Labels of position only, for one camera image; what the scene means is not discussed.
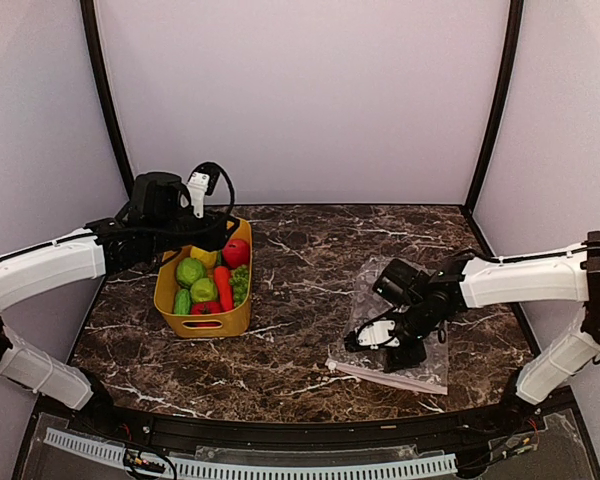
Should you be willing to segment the green cabbage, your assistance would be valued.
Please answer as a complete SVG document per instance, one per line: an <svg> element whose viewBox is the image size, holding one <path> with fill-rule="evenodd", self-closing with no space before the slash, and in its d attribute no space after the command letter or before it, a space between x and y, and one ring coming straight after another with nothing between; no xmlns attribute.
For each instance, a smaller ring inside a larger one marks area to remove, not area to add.
<svg viewBox="0 0 600 480"><path fill-rule="evenodd" d="M175 278L182 288L190 289L195 282L206 277L207 269L199 259L186 257L176 267Z"/></svg>
<svg viewBox="0 0 600 480"><path fill-rule="evenodd" d="M190 295L194 304L215 302L218 300L217 286L212 279L201 278L190 287Z"/></svg>

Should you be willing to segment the clear zip top bag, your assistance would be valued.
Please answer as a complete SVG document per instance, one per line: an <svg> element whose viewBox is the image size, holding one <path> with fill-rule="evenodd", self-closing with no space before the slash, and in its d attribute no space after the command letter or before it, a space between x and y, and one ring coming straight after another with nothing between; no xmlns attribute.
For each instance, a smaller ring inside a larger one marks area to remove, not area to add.
<svg viewBox="0 0 600 480"><path fill-rule="evenodd" d="M345 335L391 308L389 301L372 291L374 282L389 263L386 256L372 256L356 274L351 312L343 331ZM448 393L448 345L439 342L433 333L423 341L423 346L426 358L419 365L386 373L385 349L348 352L344 341L338 340L328 347L326 366L331 371L392 388L445 395Z"/></svg>

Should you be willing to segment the red tomato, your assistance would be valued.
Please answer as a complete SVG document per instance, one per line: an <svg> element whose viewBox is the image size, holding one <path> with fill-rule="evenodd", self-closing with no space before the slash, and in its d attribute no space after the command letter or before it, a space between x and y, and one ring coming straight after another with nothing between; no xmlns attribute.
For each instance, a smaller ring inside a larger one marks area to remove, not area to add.
<svg viewBox="0 0 600 480"><path fill-rule="evenodd" d="M196 317L203 316L203 319L189 321L188 326L190 328L219 328L222 326L222 323L217 319L210 318L210 316L222 312L223 310L219 302L193 304L190 314Z"/></svg>

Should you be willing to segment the yellow plastic basket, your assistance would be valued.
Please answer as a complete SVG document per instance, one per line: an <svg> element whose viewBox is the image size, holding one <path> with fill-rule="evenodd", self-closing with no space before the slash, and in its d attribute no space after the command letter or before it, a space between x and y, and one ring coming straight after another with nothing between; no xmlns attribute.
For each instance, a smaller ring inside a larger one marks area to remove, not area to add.
<svg viewBox="0 0 600 480"><path fill-rule="evenodd" d="M154 305L180 337L233 337L249 326L251 225L237 218L228 227L231 237L221 250L188 245L164 254Z"/></svg>

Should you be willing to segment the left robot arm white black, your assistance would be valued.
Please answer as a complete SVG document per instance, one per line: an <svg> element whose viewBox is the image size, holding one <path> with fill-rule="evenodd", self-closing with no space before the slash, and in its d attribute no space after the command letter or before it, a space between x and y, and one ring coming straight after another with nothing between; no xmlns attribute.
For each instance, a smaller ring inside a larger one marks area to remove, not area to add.
<svg viewBox="0 0 600 480"><path fill-rule="evenodd" d="M0 376L48 396L73 411L100 436L121 427L120 412L97 379L33 346L5 326L9 307L65 285L114 275L158 256L195 246L225 246L238 227L233 208L208 213L204 200L226 171L214 162L188 180L167 172L139 175L129 201L113 217L62 237L0 255Z"/></svg>

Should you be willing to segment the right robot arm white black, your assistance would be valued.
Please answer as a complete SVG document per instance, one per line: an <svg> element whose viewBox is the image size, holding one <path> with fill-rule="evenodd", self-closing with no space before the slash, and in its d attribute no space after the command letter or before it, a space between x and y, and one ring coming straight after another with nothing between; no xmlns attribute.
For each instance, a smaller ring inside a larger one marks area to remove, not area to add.
<svg viewBox="0 0 600 480"><path fill-rule="evenodd" d="M432 273L394 259L373 290L392 307L364 323L350 344L385 351L386 372L423 362L425 339L461 312L525 302L580 304L566 330L510 376L490 413L501 434L514 432L563 382L600 362L600 231L562 249L522 256L488 257L467 249Z"/></svg>

